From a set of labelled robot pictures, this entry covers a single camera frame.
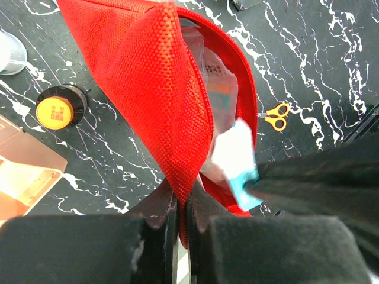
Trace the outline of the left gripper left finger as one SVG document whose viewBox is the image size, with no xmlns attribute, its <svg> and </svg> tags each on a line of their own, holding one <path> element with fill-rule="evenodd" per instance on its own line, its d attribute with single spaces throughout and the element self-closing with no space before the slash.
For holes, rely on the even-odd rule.
<svg viewBox="0 0 379 284">
<path fill-rule="evenodd" d="M 178 201 L 167 181 L 123 215 L 16 217 L 2 283 L 175 283 Z"/>
</svg>

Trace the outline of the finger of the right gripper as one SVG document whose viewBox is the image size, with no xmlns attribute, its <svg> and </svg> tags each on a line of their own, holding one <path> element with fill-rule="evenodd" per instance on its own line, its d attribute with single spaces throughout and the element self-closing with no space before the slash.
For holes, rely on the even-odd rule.
<svg viewBox="0 0 379 284">
<path fill-rule="evenodd" d="M 245 189 L 296 214 L 339 217 L 364 255 L 378 258 L 378 106 L 339 146 L 258 166 Z"/>
</svg>

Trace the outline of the teal ointment tube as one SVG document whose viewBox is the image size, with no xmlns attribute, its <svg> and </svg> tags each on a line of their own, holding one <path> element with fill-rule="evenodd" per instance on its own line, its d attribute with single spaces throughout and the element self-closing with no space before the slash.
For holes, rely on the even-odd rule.
<svg viewBox="0 0 379 284">
<path fill-rule="evenodd" d="M 252 142 L 250 126 L 238 118 L 229 130 L 216 137 L 211 155 L 212 164 L 221 170 L 233 197 L 243 211 L 249 211 L 262 203 L 261 199 L 245 189 L 246 183 L 255 183 L 259 179 Z"/>
</svg>

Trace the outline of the red first aid pouch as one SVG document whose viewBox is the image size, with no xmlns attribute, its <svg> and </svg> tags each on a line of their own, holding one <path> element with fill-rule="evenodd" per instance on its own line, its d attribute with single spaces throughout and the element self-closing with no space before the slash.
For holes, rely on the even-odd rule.
<svg viewBox="0 0 379 284">
<path fill-rule="evenodd" d="M 214 149 L 214 120 L 205 84 L 181 31 L 200 26 L 205 45 L 237 77 L 235 120 L 258 126 L 249 62 L 218 26 L 173 2 L 59 1 L 59 9 L 91 75 L 156 160 L 179 202 L 179 236 L 187 244 L 185 204 Z M 247 217 L 232 193 L 210 179 L 206 191 L 232 214 Z"/>
</svg>

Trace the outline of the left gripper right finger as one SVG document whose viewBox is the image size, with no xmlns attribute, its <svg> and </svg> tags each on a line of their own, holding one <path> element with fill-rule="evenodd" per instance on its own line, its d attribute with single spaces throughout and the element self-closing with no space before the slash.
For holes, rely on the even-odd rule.
<svg viewBox="0 0 379 284">
<path fill-rule="evenodd" d="M 370 283 L 336 217 L 237 217 L 195 183 L 187 200 L 191 283 Z"/>
</svg>

